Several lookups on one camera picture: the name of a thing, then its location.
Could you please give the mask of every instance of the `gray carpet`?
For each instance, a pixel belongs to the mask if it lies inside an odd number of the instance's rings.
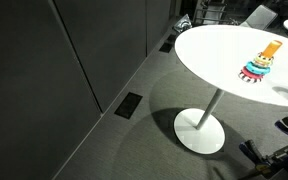
[[[276,120],[288,116],[288,108],[228,93],[213,113],[226,135],[220,152],[199,155],[177,142],[173,132],[176,114],[191,107],[205,110],[216,88],[186,70],[174,48],[169,54],[158,51],[170,33],[165,34],[57,180],[234,180],[253,168],[238,149],[239,143],[253,139],[264,155],[288,144],[288,136],[274,127]],[[130,120],[114,114],[128,92],[143,96]],[[288,175],[282,172],[274,179],[288,179]]]

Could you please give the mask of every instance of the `chair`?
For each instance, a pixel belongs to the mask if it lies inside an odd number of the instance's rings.
[[[223,20],[225,16],[225,8],[227,4],[222,2],[211,2],[211,0],[198,0],[192,22],[194,24],[220,24],[226,22]]]
[[[240,26],[264,30],[276,17],[277,14],[274,11],[264,5],[259,5]]]

